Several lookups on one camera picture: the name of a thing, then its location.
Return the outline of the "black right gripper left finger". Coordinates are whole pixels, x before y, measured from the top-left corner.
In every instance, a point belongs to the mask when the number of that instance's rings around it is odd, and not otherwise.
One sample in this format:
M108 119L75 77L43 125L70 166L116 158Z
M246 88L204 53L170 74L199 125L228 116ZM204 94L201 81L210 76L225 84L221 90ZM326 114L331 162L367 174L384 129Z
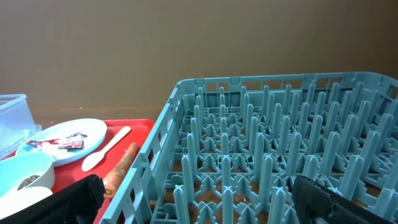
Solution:
M2 224L92 224L104 202L101 177L88 175L39 202L1 219Z

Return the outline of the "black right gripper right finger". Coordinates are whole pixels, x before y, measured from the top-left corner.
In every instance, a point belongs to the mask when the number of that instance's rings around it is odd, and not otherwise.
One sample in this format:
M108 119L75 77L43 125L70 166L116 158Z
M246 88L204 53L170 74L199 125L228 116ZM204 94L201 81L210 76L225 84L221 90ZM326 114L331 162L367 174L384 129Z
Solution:
M389 223L306 176L295 178L292 197L300 224Z

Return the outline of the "orange carrot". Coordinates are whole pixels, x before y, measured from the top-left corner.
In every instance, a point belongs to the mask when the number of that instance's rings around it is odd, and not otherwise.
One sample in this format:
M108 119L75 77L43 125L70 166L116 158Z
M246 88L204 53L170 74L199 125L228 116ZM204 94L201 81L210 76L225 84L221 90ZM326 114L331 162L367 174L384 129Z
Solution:
M106 198L113 198L116 195L122 181L127 175L132 163L134 162L137 154L139 152L139 146L137 143L132 143L121 160L116 164L116 166L105 176L103 179Z

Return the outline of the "white plastic spoon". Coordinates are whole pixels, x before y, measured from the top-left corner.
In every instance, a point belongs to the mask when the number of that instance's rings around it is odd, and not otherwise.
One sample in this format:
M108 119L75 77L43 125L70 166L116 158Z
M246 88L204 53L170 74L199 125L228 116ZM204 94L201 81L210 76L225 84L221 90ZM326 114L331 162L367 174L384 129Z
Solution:
M93 169L105 156L105 154L112 149L122 138L131 131L129 126L123 127L102 150L88 155L81 165L83 172L88 172Z

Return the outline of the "brown mushroom scrap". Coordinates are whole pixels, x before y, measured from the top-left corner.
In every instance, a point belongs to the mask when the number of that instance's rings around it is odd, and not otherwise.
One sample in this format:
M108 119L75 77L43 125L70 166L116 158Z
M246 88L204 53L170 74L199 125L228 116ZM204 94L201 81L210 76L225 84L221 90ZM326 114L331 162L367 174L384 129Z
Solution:
M39 175L32 175L30 177L27 177L26 179L24 179L20 185L18 186L18 190L21 190L25 187L27 187L28 185L30 185L31 183L33 183L36 179L38 179L40 176Z

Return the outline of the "red snack wrapper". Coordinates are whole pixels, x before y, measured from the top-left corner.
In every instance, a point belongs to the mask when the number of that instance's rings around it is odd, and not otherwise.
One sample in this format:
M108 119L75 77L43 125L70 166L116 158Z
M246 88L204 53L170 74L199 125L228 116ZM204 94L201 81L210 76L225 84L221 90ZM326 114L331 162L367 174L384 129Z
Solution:
M65 138L48 139L42 141L31 140L27 144L38 149L42 149L45 143L49 143L58 149L83 149L84 140L88 136L83 133L75 133Z

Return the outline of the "light blue plate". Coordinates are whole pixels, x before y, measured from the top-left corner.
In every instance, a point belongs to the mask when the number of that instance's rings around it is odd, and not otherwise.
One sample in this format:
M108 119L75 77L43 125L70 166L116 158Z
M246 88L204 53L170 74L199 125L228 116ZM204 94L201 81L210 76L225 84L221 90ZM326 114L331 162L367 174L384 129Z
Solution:
M67 121L47 128L22 143L16 154L27 152L46 152L50 154L55 167L69 164L93 152L105 139L107 125L99 119L85 118ZM83 149L58 149L45 143L42 149L34 148L27 144L28 141L42 141L48 139L65 138L75 133L83 133L88 137L84 140Z

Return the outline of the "mint green bowl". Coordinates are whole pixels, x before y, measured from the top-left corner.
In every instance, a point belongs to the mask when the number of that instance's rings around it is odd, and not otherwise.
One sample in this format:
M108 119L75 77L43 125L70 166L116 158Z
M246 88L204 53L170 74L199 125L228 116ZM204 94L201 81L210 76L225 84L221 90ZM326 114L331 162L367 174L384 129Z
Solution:
M1 197L18 190L20 183L32 175L39 175L28 187L51 189L55 183L52 157L45 152L28 152L1 161Z

